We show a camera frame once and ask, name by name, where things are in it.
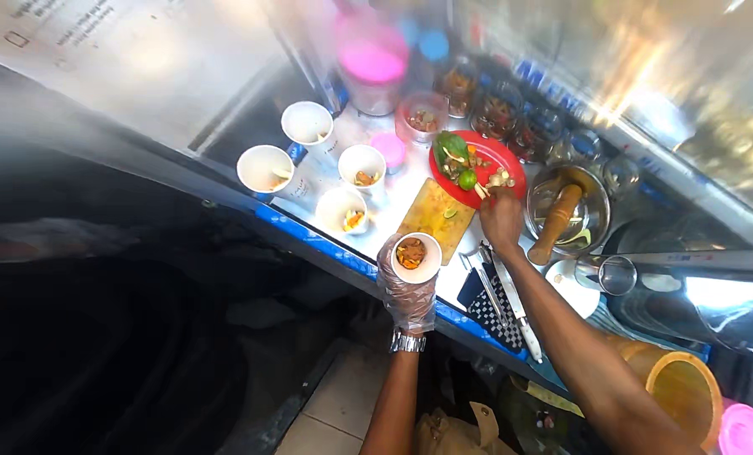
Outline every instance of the knife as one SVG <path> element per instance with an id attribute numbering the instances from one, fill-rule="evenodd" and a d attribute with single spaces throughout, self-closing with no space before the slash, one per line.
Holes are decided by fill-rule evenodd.
<path id="1" fill-rule="evenodd" d="M 508 273 L 506 265 L 503 264 L 496 254 L 491 254 L 491 260 L 494 263 L 494 269 L 497 271 L 497 276 L 500 278 L 500 283 L 503 285 L 503 291 L 506 292 L 506 298 L 508 304 L 512 306 L 512 312 L 514 318 L 517 320 L 517 326 L 520 327 L 520 332 L 525 339 L 525 344 L 528 345 L 528 351 L 531 352 L 531 357 L 538 363 L 542 363 L 542 348 L 539 346 L 539 339 L 533 333 L 531 325 L 528 324 L 528 318 L 525 316 L 525 308 L 523 308 L 520 295 L 517 293 L 517 288 L 514 286 L 511 274 Z"/>
<path id="2" fill-rule="evenodd" d="M 491 302 L 491 306 L 494 308 L 494 313 L 497 314 L 500 324 L 503 327 L 508 327 L 508 318 L 506 318 L 505 312 L 503 311 L 503 306 L 500 305 L 500 298 L 498 298 L 497 294 L 494 292 L 494 287 L 491 285 L 489 275 L 485 273 L 485 269 L 483 268 L 484 257 L 485 254 L 480 247 L 477 248 L 477 251 L 470 254 L 461 254 L 461 258 L 465 259 L 469 266 L 473 267 L 477 272 L 477 276 L 480 277 L 480 281 L 485 289 L 485 294 L 489 296 L 489 302 Z"/>

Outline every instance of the wooden pestle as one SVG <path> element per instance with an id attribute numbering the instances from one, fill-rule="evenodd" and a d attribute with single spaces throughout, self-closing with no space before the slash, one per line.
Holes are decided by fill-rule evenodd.
<path id="1" fill-rule="evenodd" d="M 559 192 L 556 202 L 553 202 L 547 218 L 544 219 L 539 239 L 528 251 L 528 259 L 531 262 L 537 265 L 548 264 L 550 253 L 553 251 L 553 245 L 559 240 L 559 236 L 565 229 L 567 229 L 567 225 L 571 221 L 571 216 L 573 216 L 573 211 L 579 203 L 582 193 L 581 187 L 574 184 L 567 185 Z"/>

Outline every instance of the metal watch strap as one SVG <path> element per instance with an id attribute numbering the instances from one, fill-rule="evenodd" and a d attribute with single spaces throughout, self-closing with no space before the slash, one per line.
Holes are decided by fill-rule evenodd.
<path id="1" fill-rule="evenodd" d="M 398 327 L 393 328 L 393 339 L 390 343 L 391 354 L 396 351 L 423 352 L 426 337 L 411 337 L 402 334 Z"/>

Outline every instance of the red plate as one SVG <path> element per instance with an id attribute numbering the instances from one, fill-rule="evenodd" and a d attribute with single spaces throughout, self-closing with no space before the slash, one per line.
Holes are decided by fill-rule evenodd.
<path id="1" fill-rule="evenodd" d="M 522 199 L 525 197 L 525 171 L 523 171 L 520 160 L 514 156 L 511 150 L 508 150 L 508 148 L 500 141 L 496 139 L 486 139 L 481 136 L 480 133 L 476 133 L 475 131 L 462 130 L 451 132 L 461 136 L 463 140 L 466 141 L 467 145 L 475 146 L 477 149 L 475 152 L 477 156 L 480 156 L 483 160 L 489 160 L 491 162 L 491 166 L 489 167 L 484 168 L 483 166 L 476 166 L 474 168 L 475 173 L 477 174 L 478 183 L 485 186 L 485 184 L 489 183 L 489 176 L 494 174 L 494 172 L 497 171 L 497 168 L 503 166 L 503 168 L 508 171 L 508 175 L 516 182 L 516 185 L 514 185 L 514 193 L 517 195 L 517 198 Z M 438 166 L 435 165 L 435 156 L 433 155 L 432 147 L 430 147 L 430 169 L 432 170 L 432 177 L 435 181 L 437 181 L 438 184 L 441 185 L 441 188 L 449 193 L 452 198 L 455 198 L 459 202 L 462 202 L 475 210 L 480 209 L 481 199 L 475 190 L 463 191 L 457 183 L 449 180 L 439 172 Z"/>

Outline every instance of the lime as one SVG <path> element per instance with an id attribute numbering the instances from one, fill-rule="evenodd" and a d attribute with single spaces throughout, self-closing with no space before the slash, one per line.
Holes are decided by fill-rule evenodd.
<path id="1" fill-rule="evenodd" d="M 477 183 L 477 174 L 472 169 L 466 169 L 461 172 L 461 176 L 458 177 L 458 185 L 464 191 L 472 190 Z"/>

